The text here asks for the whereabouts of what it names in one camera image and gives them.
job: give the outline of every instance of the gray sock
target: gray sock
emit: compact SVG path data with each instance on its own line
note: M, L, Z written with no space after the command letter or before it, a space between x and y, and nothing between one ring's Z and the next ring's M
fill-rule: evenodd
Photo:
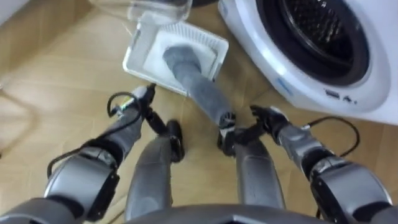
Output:
M201 74L201 65L192 48L187 45L170 47L163 54L174 77L186 89L195 103L220 127L223 137L234 130L234 121L226 123L226 114L233 114L227 98L216 84Z

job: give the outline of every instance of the silver metal part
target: silver metal part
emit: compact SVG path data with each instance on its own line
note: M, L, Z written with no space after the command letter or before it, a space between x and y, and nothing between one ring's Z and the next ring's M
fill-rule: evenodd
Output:
M1 224L75 224L69 209L45 198L31 199L18 205L0 217Z
M108 167L117 167L115 158L104 149L100 149L98 147L85 147L79 153L90 158L97 159L106 164Z
M236 144L235 151L240 203L285 209L274 162L262 142Z
M124 211L126 221L170 208L170 139L158 137L142 152L131 180Z
M303 158L310 152L323 147L322 143L316 140L310 131L302 130L293 125L288 125L280 131L279 143L301 171L303 171Z
M374 202L392 204L386 188L369 169L358 164L349 164L325 172L320 176L339 203L350 223L355 223L356 209Z
M101 161L73 156L55 170L44 197L62 196L80 203L84 215L79 220L84 220L112 171Z
M324 159L321 159L319 162L317 162L314 167L311 170L311 174L322 174L326 170L331 169L333 167L337 166L342 166L343 164L347 164L348 162L341 158L341 157L326 157Z

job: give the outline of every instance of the black cable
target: black cable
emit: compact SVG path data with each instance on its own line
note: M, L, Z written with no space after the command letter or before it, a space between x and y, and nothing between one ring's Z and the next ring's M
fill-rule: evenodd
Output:
M135 122L137 122L138 119L141 117L141 114L142 114L142 105L141 105L141 103L140 103L140 101L139 101L139 98L137 98L135 95L133 95L132 93L127 92L127 91L118 92L118 93L113 94L111 97L109 97L109 100L108 100L108 102L107 102L107 104L106 104L106 112L107 112L107 114L108 114L109 117L112 116L112 107L111 107L112 102L113 102L113 100L114 100L115 98L117 98L117 97L119 97L119 96L128 96L128 97L133 98L134 101L137 102L137 104L136 104L136 105L137 105L137 111L138 111L137 116L136 116L132 121L130 121L130 122L128 122L128 123L126 123L126 124L124 124L124 125L118 127L118 128L109 130L109 131L107 131L107 132L101 134L101 135L98 136L96 139L103 139L103 138L106 138L106 137L108 137L108 136L110 136L110 135L116 133L116 132L119 132L119 131L123 130L124 128L126 128L126 127L128 127L128 126L134 124ZM79 153L79 152L81 151L81 149L82 149L83 147L85 147L85 146L86 146L86 143L84 143L83 145L81 145L81 146L80 146L79 148L77 148L77 149L74 149L74 150L72 150L72 151L70 151L70 152L66 152L66 153L62 154L61 156L58 156L58 157L54 158L53 160L51 160L51 161L49 162L48 166L47 166L47 178L50 178L50 177L51 177L51 175L52 175L52 168L53 168L53 166L54 166L56 163L58 163L58 162L60 162L60 161L62 161L62 160L64 160L64 159L66 159L66 158L68 158L68 157L70 157L70 156L72 156L72 155L74 155L74 154Z
M346 156L348 156L349 154L351 154L353 151L355 151L355 149L357 149L357 147L358 147L359 144L361 143L361 136L360 136L360 134L359 134L359 131L358 131L358 129L356 128L356 126L353 125L351 122L347 121L347 120L344 119L344 118L340 118L340 117L337 117L337 116L326 116L326 117L324 117L324 118L316 119L315 121L309 122L308 124L306 124L305 126L303 126L303 128L304 128L304 129L310 129L310 128L312 128L313 126L315 126L315 125L317 125L317 124L320 124L320 123L322 123L322 122L324 122L324 121L326 121L326 120L329 120L329 119L334 119L334 120L340 121L340 122L342 122L342 123L345 123L345 124L347 124L347 125L355 132L356 141L355 141L355 143L353 144L353 146L352 146L351 148L349 148L347 151L345 151L345 152L343 152L342 154L339 155L340 157L346 157ZM320 217L321 217L321 211L319 210L319 208L318 208L318 210L317 210L317 214L315 215L315 217L316 217L317 219L320 219Z

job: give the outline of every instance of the white appliance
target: white appliance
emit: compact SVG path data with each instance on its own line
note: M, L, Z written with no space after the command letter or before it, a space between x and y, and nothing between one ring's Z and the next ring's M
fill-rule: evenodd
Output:
M219 10L294 106L398 124L398 1L221 0Z
M6 22L29 0L0 0L0 25Z

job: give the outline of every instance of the robot leg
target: robot leg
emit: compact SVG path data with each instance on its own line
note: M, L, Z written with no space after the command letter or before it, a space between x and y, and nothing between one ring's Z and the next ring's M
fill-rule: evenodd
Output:
M285 209L274 162L263 143L257 139L245 146L235 144L234 148L239 202Z
M159 136L142 152L127 196L127 222L171 207L170 165L173 151L178 150L176 147L180 146L175 143L175 139Z

